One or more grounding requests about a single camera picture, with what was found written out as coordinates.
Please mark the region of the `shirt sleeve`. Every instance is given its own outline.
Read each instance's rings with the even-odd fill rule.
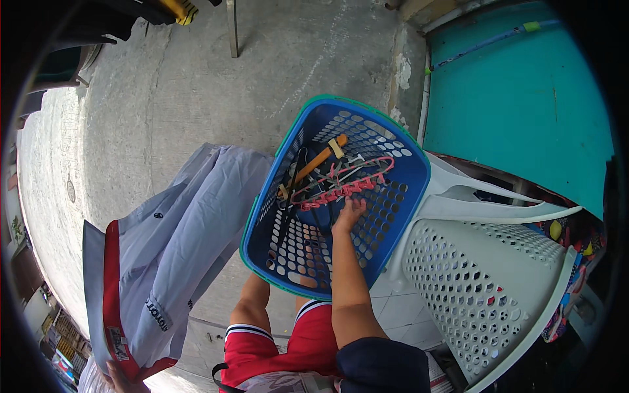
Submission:
[[[430,393],[428,358],[424,351],[398,341],[366,337],[337,353],[345,376],[341,393]]]

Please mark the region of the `red shorts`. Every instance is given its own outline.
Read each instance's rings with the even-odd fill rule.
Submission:
[[[332,303],[310,300],[297,313],[287,352],[277,351],[271,334],[257,326],[234,324],[225,336],[223,384],[236,387],[256,375],[275,371],[340,376],[337,339],[332,330]]]

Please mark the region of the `blue pipe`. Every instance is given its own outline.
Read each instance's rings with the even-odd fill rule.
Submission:
[[[439,69],[441,67],[443,67],[444,65],[448,64],[449,62],[453,62],[454,60],[457,60],[458,58],[461,58],[465,55],[467,55],[468,53],[472,53],[475,50],[478,50],[480,48],[484,48],[488,45],[491,45],[493,43],[496,43],[498,41],[502,41],[505,38],[509,38],[512,36],[515,36],[517,34],[523,33],[523,32],[527,32],[527,33],[532,33],[533,31],[538,31],[541,30],[542,28],[548,28],[551,26],[555,26],[555,25],[559,25],[561,24],[561,21],[556,20],[556,19],[551,19],[548,21],[541,21],[541,22],[526,22],[524,24],[522,24],[521,26],[515,27],[511,30],[505,31],[504,33],[495,35],[491,38],[488,38],[487,40],[484,40],[483,42],[479,42],[476,45],[473,45],[459,53],[457,53],[456,55],[447,58],[446,60],[439,62],[435,65],[431,65],[430,67],[428,67],[425,70],[425,75],[429,75],[431,74],[434,70]]]

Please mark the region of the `person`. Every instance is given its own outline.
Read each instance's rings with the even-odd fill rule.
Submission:
[[[430,391],[428,360],[418,348],[390,340],[371,306],[350,232],[365,200],[345,198],[332,228],[332,301],[297,297],[287,352],[273,342],[266,306],[269,283],[251,274],[231,313],[225,363],[217,365],[224,393],[380,393]],[[144,393],[108,363],[109,386],[117,393]]]

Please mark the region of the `white stripe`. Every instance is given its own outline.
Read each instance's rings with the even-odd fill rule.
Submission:
[[[245,329],[232,329],[232,330],[230,330],[230,332],[227,333],[227,335],[225,335],[225,340],[227,340],[227,337],[230,334],[232,334],[232,333],[251,333],[253,335],[259,335],[259,336],[262,336],[262,337],[266,337],[269,340],[271,340],[271,342],[273,342],[273,343],[275,342],[275,341],[273,341],[273,339],[271,337],[265,335],[264,333],[260,333],[259,331],[254,331],[254,330],[245,330]]]
[[[239,326],[244,326],[246,328],[253,328],[253,329],[258,329],[261,332],[267,333],[269,335],[269,337],[271,337],[271,333],[266,331],[265,329],[262,329],[260,326],[256,326],[256,325],[252,325],[252,324],[246,324],[246,323],[235,323],[235,324],[231,324],[229,326],[227,326],[226,330],[229,330],[231,328],[237,328]]]
[[[249,329],[238,329],[239,327],[256,329],[258,331],[258,333],[254,332],[252,330],[249,330]],[[260,334],[260,335],[266,336],[266,337],[268,337],[269,340],[273,341],[273,338],[272,338],[271,334],[268,331],[266,331],[265,329],[262,329],[260,326],[256,326],[256,325],[252,325],[252,324],[246,324],[246,323],[231,324],[231,325],[227,326],[227,329],[225,331],[228,332],[225,335],[225,339],[226,340],[227,340],[227,336],[232,331],[245,331],[245,332],[248,332],[248,333],[256,333],[256,334]]]
[[[327,306],[327,305],[332,305],[332,302],[321,302],[321,303],[317,303],[314,306],[312,305],[312,303],[317,302],[317,300],[309,300],[306,302],[306,304],[304,304],[303,306],[301,306],[301,308],[299,309],[299,312],[297,313],[297,317],[295,318],[295,323],[297,324],[297,321],[299,321],[299,319],[301,317],[303,317],[308,311],[310,310],[314,310],[319,306]]]

